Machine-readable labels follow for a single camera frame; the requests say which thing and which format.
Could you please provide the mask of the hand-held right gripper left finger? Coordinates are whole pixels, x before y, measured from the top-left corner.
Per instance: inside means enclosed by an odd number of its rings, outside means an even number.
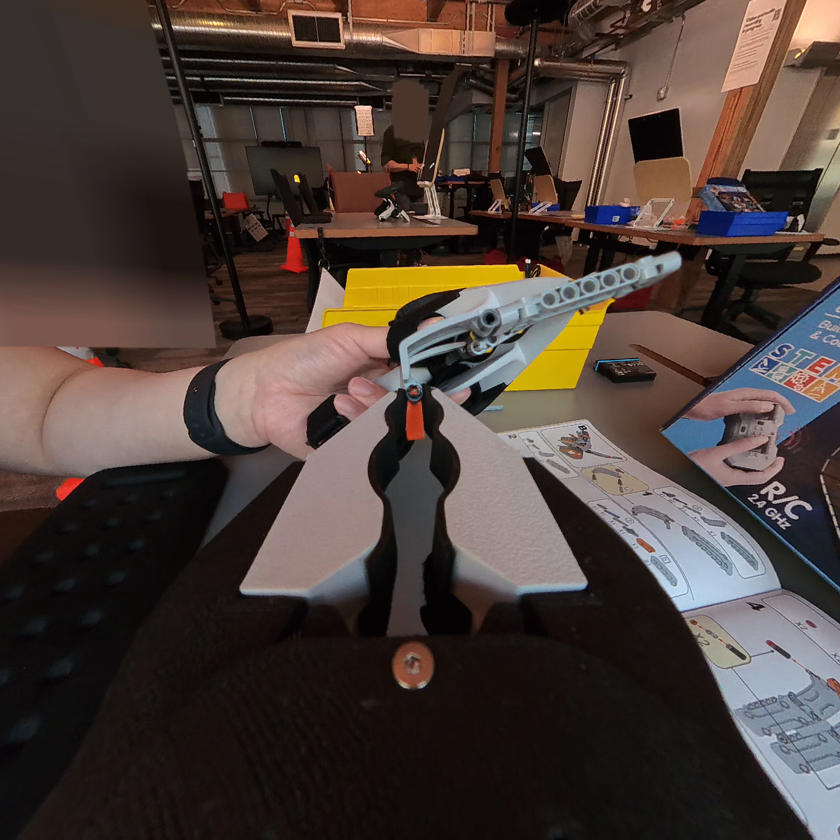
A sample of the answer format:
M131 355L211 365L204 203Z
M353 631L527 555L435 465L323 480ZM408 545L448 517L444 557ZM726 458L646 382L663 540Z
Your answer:
M359 623L388 623L396 537L385 491L402 456L403 394L390 393L307 458L241 593L302 597Z

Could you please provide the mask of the grey toy beam arm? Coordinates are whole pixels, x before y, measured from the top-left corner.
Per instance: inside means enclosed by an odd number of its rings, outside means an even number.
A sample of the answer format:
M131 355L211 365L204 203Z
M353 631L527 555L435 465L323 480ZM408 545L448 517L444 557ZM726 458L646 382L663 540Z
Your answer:
M560 335L576 312L651 287L677 272L681 263L680 254L672 251L578 280L538 276L546 277L547 289L528 299L528 366Z

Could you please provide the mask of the grey desk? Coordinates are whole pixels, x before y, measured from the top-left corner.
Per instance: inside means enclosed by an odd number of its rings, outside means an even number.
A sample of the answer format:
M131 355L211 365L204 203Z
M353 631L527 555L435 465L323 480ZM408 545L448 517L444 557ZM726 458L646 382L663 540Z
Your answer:
M745 342L663 312L608 314L573 390L506 392L499 401L503 409L483 413L481 421L496 432L582 418L593 421L623 451L730 514L770 556L783 588L838 620L838 590L659 432L706 387L706 379L716 379L748 351ZM615 385L592 369L600 359L635 355L642 355L657 372L655 381ZM417 444L386 490L399 557L389 635L407 636L424 630L418 612L421 563L432 548L440 492L428 466L430 450L428 441Z

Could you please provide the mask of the small flat blue box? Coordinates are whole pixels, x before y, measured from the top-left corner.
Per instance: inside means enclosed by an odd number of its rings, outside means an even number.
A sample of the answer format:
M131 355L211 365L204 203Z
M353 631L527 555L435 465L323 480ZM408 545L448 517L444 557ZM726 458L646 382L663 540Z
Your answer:
M613 384L652 382L656 372L638 358L598 360L594 371Z

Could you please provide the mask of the white tablet stand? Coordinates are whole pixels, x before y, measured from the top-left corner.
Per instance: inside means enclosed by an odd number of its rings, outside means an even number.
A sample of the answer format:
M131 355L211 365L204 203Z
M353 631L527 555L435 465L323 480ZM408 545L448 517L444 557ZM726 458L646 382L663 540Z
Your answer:
M417 183L423 188L424 192L423 201L427 209L426 217L432 219L444 218L440 211L435 183L438 174L439 159L443 149L444 137L445 129L442 128L433 129L429 134L425 146L423 167L417 175Z

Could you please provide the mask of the black wristband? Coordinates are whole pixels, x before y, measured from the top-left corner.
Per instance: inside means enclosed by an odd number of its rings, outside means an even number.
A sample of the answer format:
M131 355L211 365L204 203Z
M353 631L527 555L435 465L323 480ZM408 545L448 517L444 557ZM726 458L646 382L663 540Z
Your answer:
M251 455L264 451L268 445L249 448L230 439L215 409L215 380L228 359L210 364L195 374L185 393L184 423L195 445L217 456Z

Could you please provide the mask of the long wooden table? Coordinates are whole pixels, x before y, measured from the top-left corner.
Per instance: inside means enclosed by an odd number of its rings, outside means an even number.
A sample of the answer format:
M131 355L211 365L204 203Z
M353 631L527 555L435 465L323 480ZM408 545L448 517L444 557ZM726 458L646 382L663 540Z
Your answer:
M636 228L630 225L598 225L588 224L583 218L573 217L567 212L551 213L520 213L518 221L534 222L544 225L552 225L562 228L574 228L580 231L579 240L588 247L587 256L584 262L584 273L589 274L594 270L605 270L613 264L615 253L622 253L627 256L638 251L638 247L620 241L625 238L643 238L656 243L656 253L667 253L672 250L678 251L684 260L684 267L681 270L680 286L677 291L677 307L681 308L683 301L689 294L697 280L697 270L692 269L693 265L706 269L706 261L713 249L720 249L723 246L734 246L737 254L748 253L751 249L780 249L784 244L793 244L790 259L802 260L810 243L837 246L838 241L833 238L825 238L820 234L803 232L795 234L792 232L781 232L764 237L711 237L697 236L695 229L687 227L657 227L651 229ZM732 332L714 329L726 333L734 338L743 339L732 335Z

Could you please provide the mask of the white instruction booklet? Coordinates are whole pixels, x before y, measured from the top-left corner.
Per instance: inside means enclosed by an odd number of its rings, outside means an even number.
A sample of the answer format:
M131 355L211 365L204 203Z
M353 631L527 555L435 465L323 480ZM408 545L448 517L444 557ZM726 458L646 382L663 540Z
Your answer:
M782 589L768 555L728 514L589 421L500 436L547 467L648 567L772 782L814 838L838 838L838 624Z

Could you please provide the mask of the silver vertical pipes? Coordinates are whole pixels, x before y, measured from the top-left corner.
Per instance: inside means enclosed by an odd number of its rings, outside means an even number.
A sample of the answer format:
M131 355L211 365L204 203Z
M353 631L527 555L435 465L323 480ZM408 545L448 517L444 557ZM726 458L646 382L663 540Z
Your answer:
M601 131L595 145L595 156L591 181L586 194L585 204L597 205L602 202L606 182L613 162L616 135L623 116L626 89L631 77L631 69L626 62L602 62L609 80L606 93L605 110Z

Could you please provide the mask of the orange traffic cone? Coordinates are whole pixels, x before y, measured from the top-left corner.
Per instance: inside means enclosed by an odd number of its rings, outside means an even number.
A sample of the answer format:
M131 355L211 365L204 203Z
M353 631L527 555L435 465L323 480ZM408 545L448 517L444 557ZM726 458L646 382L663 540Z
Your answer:
M287 233L287 252L285 262L281 268L285 271L302 274L308 271L308 264L302 254L301 243L297 238L294 223L288 213L285 215L285 227Z

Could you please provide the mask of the beige board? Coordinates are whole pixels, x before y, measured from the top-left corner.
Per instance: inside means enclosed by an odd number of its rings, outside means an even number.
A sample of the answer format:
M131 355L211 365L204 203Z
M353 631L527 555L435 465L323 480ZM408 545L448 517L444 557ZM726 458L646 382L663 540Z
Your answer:
M639 161L634 165L633 178L640 206L651 199L674 199L688 202L694 183L690 162L683 156Z

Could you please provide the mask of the colourful small toy box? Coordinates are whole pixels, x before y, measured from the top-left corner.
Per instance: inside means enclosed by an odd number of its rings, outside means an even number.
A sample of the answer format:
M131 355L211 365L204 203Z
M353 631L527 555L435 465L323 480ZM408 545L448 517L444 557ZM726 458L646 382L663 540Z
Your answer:
M763 213L764 208L740 182L718 179L709 181L700 189L699 199L706 210L715 213Z

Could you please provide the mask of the black office chair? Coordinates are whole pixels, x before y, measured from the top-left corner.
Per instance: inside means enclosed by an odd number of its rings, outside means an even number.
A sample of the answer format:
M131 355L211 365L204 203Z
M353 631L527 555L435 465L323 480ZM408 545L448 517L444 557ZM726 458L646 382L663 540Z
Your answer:
M799 216L810 210L823 169L810 171L753 171L743 173L741 183L758 201L762 210L784 211L794 218L794 230L799 230ZM768 250L752 248L748 253L737 254L734 246L713 249L706 261L706 271L717 279L710 300L703 311L700 324L710 329L731 331L741 336L733 327L735 318L743 313L762 325L775 329L781 318L754 303L765 289L792 287L818 280L821 271L810 263L819 244L810 243L805 257L800 261L790 259L793 244Z

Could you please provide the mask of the black dimpled pad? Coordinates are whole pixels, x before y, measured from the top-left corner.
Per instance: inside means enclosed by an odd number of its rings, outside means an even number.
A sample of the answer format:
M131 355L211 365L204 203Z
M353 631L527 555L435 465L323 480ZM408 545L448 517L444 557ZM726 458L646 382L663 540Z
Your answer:
M66 771L227 477L215 458L100 471L3 566L1 838L15 837Z

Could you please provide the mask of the black wall panel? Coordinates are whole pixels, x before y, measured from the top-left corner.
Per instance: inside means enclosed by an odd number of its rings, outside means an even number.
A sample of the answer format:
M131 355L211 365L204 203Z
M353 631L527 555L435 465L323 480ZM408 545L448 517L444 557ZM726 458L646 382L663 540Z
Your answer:
M635 163L684 156L678 108L631 118L627 127Z

